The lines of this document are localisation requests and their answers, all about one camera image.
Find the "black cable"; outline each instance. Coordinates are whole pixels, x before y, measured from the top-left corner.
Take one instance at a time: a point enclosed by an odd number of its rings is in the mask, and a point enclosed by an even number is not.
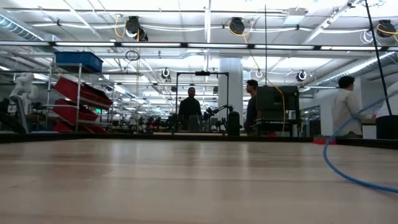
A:
[[[141,56],[135,50],[129,50],[128,52],[126,52],[126,54],[124,56],[129,61],[129,63],[127,64],[127,67],[126,67],[126,75],[127,75],[129,73],[129,65],[130,65],[130,63],[133,62],[133,61],[139,60]]]
[[[267,70],[268,70],[268,49],[267,49],[267,4],[264,5],[264,20],[265,20],[265,25],[266,25],[266,85],[267,85]]]
[[[391,113],[390,102],[388,100],[388,95],[387,95],[387,86],[386,86],[386,81],[384,80],[383,68],[382,68],[381,61],[380,61],[379,48],[377,46],[376,35],[374,34],[372,17],[371,17],[371,12],[369,10],[368,0],[365,0],[365,6],[366,6],[366,12],[368,13],[369,24],[371,26],[371,32],[372,32],[372,37],[373,37],[373,45],[374,45],[374,48],[375,48],[375,51],[376,51],[377,64],[379,65],[380,77],[381,77],[381,82],[383,84],[384,96],[386,97],[387,109],[388,109],[388,113],[391,116],[392,113]]]

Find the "column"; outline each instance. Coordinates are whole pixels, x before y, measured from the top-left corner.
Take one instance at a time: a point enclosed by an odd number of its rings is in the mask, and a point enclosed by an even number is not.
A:
[[[229,72],[229,104],[240,114],[243,124],[243,66],[240,58],[221,58],[219,72]],[[218,76],[218,107],[226,104],[227,77]],[[226,118],[226,109],[218,113],[218,119]]]

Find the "metal shelving unit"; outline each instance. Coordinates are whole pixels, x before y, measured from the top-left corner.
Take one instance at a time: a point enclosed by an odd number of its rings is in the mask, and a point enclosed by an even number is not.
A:
[[[50,92],[51,92],[51,81],[52,81],[52,75],[53,75],[53,69],[54,67],[75,67],[78,69],[78,73],[77,73],[77,84],[78,84],[78,89],[77,89],[77,98],[76,98],[76,106],[72,106],[72,105],[50,105]],[[90,75],[96,75],[102,78],[102,74],[101,73],[97,73],[97,72],[92,72],[88,67],[85,67],[84,65],[82,65],[81,63],[79,64],[69,64],[69,63],[53,63],[50,66],[50,70],[49,70],[49,82],[48,82],[48,86],[47,86],[47,104],[44,105],[45,107],[47,107],[46,109],[46,119],[45,119],[45,127],[47,128],[48,126],[48,118],[49,118],[49,109],[50,108],[56,108],[56,107],[60,107],[60,108],[76,108],[76,123],[75,123],[75,131],[78,131],[78,126],[79,124],[94,124],[94,125],[98,125],[98,126],[111,126],[110,124],[112,123],[112,114],[113,114],[113,103],[109,106],[109,105],[105,105],[102,103],[98,103],[96,101],[93,100],[89,100],[87,98],[83,98],[80,96],[80,92],[81,92],[81,78],[82,75],[85,74],[83,73],[83,71],[87,72],[89,71]],[[114,83],[109,81],[108,82],[103,82],[105,83],[110,83],[112,86],[112,94],[111,94],[111,101],[113,102],[113,95],[114,95]],[[111,123],[104,123],[104,122],[95,122],[95,121],[85,121],[85,120],[81,120],[79,119],[79,110],[80,110],[80,104],[81,102],[84,103],[89,103],[90,105],[96,105],[101,109],[101,112],[103,110],[103,108],[108,108],[108,118],[107,121],[109,121],[109,111],[111,113]]]

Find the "black monitor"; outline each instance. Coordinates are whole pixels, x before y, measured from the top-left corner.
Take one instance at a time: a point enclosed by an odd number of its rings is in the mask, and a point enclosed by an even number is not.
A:
[[[280,86],[285,98],[285,110],[299,113],[299,89],[296,86]],[[256,108],[267,119],[283,119],[282,94],[273,86],[259,86],[256,94]]]

